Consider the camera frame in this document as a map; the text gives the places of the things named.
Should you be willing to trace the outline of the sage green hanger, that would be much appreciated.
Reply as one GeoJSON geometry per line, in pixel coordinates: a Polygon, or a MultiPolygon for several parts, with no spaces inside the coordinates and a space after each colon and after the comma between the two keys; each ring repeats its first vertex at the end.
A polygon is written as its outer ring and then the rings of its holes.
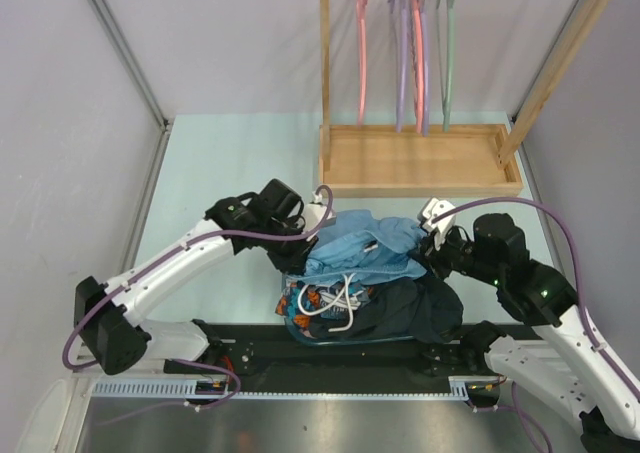
{"type": "Polygon", "coordinates": [[[456,0],[435,0],[436,41],[442,108],[442,129],[451,125],[455,73],[456,0]]]}

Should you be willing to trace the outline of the light blue shorts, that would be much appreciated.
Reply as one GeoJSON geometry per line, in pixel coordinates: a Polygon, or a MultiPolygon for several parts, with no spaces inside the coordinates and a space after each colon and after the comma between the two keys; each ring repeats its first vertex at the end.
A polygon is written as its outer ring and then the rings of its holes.
{"type": "Polygon", "coordinates": [[[425,237],[409,218],[376,219],[368,210],[342,211],[332,226],[319,231],[305,273],[290,279],[317,285],[332,285],[351,274],[354,282],[365,285],[417,279],[431,274],[410,256],[425,237]]]}

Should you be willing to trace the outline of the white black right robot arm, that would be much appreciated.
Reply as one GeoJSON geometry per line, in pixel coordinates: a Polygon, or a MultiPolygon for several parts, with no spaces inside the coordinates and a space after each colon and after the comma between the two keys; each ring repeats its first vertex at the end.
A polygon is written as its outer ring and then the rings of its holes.
{"type": "Polygon", "coordinates": [[[488,370],[508,377],[536,396],[577,430],[588,452],[639,449],[639,401],[590,344],[597,331],[581,321],[578,294],[555,268],[531,258],[525,234],[508,214],[478,217],[467,237],[452,217],[424,211],[427,237],[416,252],[439,278],[456,272],[495,287],[497,299],[516,321],[533,331],[569,367],[562,373],[528,352],[488,321],[463,338],[463,366],[473,374],[488,370]]]}

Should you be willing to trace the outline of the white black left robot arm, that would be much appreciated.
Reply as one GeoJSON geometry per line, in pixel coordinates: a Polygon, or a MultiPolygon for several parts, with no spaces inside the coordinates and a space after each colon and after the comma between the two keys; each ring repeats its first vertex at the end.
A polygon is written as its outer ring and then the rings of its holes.
{"type": "Polygon", "coordinates": [[[150,314],[183,284],[206,269],[252,248],[263,249],[283,274],[304,272],[319,231],[332,216],[333,192],[319,186],[309,202],[278,179],[260,192],[223,198],[179,240],[150,260],[104,283],[89,276],[75,288],[74,329],[63,348],[63,364],[76,340],[92,355],[90,366],[106,375],[129,370],[142,359],[187,361],[197,371],[214,370],[221,349],[202,320],[171,323],[150,314]]]}

